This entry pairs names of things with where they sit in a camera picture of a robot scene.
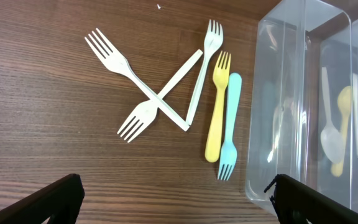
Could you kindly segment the white fork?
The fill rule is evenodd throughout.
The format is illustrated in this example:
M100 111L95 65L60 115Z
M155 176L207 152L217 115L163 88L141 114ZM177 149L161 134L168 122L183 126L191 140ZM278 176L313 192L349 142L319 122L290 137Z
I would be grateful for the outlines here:
M208 69L208 64L213 56L213 54L222 46L223 44L223 27L222 25L215 20L209 20L208 30L204 39L204 57L203 63L198 75L193 94L191 97L190 105L188 108L186 122L188 125L191 125L195 117L196 109L200 100L201 92L203 89L203 83Z
M190 126L185 120L134 73L125 56L113 46L98 28L96 28L96 31L98 35L92 30L88 36L85 36L85 41L102 64L109 71L124 75L134 82L174 123L181 127L182 130L187 131Z

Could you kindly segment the clear white spoon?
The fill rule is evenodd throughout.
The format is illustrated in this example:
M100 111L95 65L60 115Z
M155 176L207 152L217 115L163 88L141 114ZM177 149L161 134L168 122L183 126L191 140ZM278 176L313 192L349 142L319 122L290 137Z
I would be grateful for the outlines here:
M338 164L344 158L345 146L341 133L338 129L336 129L332 122L329 81L326 67L321 68L321 86L323 92L324 110L326 115L326 125L320 134L321 145L327 158L333 164Z

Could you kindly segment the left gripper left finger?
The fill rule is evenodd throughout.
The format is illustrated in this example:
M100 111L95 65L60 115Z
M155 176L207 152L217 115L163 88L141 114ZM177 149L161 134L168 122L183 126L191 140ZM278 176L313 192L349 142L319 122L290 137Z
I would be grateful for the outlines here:
M68 174L0 210L0 223L75 223L85 190L78 174Z

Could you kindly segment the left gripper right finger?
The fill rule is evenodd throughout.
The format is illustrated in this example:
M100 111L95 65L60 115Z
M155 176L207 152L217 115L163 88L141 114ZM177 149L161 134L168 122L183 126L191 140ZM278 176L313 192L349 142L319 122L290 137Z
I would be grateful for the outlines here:
M358 213L286 174L278 174L264 189L281 224L358 224Z

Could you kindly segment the white fork crossing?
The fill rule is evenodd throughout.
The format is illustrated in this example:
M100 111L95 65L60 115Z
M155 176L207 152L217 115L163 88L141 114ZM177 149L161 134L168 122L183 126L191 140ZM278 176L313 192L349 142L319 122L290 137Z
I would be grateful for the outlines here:
M167 84L158 93L158 96L164 98L168 92L172 90L173 87L189 72L202 54L203 51L198 49L171 77ZM131 142L154 121L157 116L157 111L158 106L151 100L139 103L123 122L117 133L120 137L123 137L125 141Z

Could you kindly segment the yellow plastic spoon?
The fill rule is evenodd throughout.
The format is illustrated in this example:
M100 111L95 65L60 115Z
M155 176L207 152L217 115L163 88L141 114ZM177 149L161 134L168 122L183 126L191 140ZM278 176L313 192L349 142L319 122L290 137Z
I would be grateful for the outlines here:
M351 115L351 86L344 87L338 98L337 98L337 106L339 108L339 111L341 113L341 129L340 133L342 136L342 141L344 148L342 149L342 152L346 153L346 142L347 142L347 131L348 131L348 122L349 117ZM343 172L343 166L344 166L344 158L340 161L338 164L332 164L331 166L331 173L335 177L340 177Z

